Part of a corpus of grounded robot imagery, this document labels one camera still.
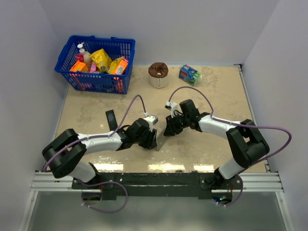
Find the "beige white remote control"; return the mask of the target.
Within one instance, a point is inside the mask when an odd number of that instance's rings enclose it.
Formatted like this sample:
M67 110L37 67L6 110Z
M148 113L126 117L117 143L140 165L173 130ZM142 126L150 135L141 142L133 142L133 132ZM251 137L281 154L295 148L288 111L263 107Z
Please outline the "beige white remote control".
M157 143L157 146L155 148L156 151L160 151L161 148L164 146L164 144L166 143L168 137L166 136L160 136L156 139L156 143Z

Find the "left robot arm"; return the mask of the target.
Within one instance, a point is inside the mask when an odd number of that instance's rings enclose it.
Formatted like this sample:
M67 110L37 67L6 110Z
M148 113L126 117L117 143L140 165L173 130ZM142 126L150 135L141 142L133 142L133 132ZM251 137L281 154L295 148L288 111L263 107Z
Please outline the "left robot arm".
M149 115L135 120L132 125L121 127L117 132L93 135L67 129L43 149L44 170L49 167L56 179L71 176L94 189L100 183L100 174L93 164L83 162L82 157L102 151L121 151L134 144L151 150L157 146L157 130L154 129L157 122L156 116Z

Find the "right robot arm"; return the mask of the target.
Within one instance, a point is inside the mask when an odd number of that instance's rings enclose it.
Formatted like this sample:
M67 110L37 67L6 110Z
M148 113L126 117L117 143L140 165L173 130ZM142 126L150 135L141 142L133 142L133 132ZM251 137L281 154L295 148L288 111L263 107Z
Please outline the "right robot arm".
M191 99L180 104L167 102L165 108L170 110L170 115L166 117L165 137L178 135L185 128L191 128L228 141L232 158L214 172L213 182L220 189L226 189L235 175L252 166L270 151L269 145L250 119L228 122L213 117L210 113L200 113Z

